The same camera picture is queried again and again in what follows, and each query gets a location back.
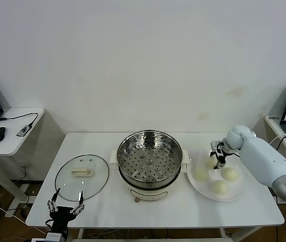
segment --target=white table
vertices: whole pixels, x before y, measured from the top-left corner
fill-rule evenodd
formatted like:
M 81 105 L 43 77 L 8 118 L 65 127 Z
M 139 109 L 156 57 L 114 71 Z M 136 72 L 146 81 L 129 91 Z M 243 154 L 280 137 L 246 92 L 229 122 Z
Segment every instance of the white table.
M 0 141 L 0 156 L 8 157 L 7 164 L 10 166 L 11 169 L 14 169 L 14 170 L 19 169 L 20 176 L 23 175 L 23 172 L 21 171 L 21 168 L 16 165 L 12 155 L 14 155 L 18 151 L 18 149 L 22 146 L 22 144 L 27 139 L 29 134 L 32 132 L 32 130 L 34 129 L 38 121 L 43 116 L 44 109 L 43 108 L 7 108 L 5 109 L 5 112 L 3 114 L 3 116 L 5 117 L 16 117 L 16 116 L 20 116 L 20 115 L 30 113 L 30 112 L 38 113 L 38 117 L 33 123 L 33 128 L 24 137 L 18 137 L 16 136 L 16 134 L 25 125 L 28 125 L 34 120 L 34 118 L 36 117 L 35 114 L 31 114 L 31 115 L 17 118 L 17 119 L 0 121 L 0 127 L 6 127 L 5 137 L 2 141 Z M 28 201 L 29 203 L 32 203 L 32 199 L 35 200 L 35 198 L 31 198 L 31 200 L 29 200 L 28 196 L 24 193 L 28 188 L 27 184 L 23 184 L 21 188 L 18 188 L 1 171 L 0 171 L 0 185 L 3 186 L 8 192 L 10 192 L 15 197 L 9 209 L 17 208 L 21 202 Z M 10 210 L 9 213 L 6 214 L 6 216 L 9 217 L 10 214 L 13 214 L 14 212 L 15 212 L 14 210 Z
M 47 200 L 55 193 L 54 180 L 59 169 L 70 159 L 82 154 L 95 154 L 107 162 L 112 150 L 129 134 L 92 133 L 67 134 L 26 219 L 29 226 L 45 226 L 49 219 Z M 210 141 L 226 133 L 171 133 L 187 149 L 190 159 L 199 151 L 209 150 Z M 105 187 L 96 196 L 85 200 L 85 209 L 73 221 L 71 228 L 213 228 L 247 227 L 238 231 L 234 241 L 242 240 L 262 226 L 280 225 L 284 218 L 267 187 L 257 182 L 240 163 L 246 174 L 245 193 L 233 202 L 216 202 L 195 191 L 186 174 L 181 173 L 176 187 L 166 198 L 139 203 L 125 190 L 116 169 L 110 169 Z M 58 206 L 74 207 L 77 203 L 60 196 Z
M 285 134 L 285 131 L 279 125 L 280 123 L 280 116 L 279 115 L 266 115 L 265 122 L 269 125 L 269 127 L 273 130 L 276 136 Z M 283 144 L 286 147 L 286 139 L 283 140 Z

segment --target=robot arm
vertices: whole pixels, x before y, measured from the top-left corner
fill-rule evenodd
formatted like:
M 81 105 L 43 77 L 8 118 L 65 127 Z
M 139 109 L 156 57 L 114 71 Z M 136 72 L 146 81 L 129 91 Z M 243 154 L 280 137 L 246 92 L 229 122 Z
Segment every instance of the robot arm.
M 238 152 L 240 160 L 263 185 L 268 186 L 286 201 L 286 159 L 264 140 L 257 138 L 246 126 L 231 129 L 222 141 L 211 142 L 211 154 L 221 169 L 225 157 Z

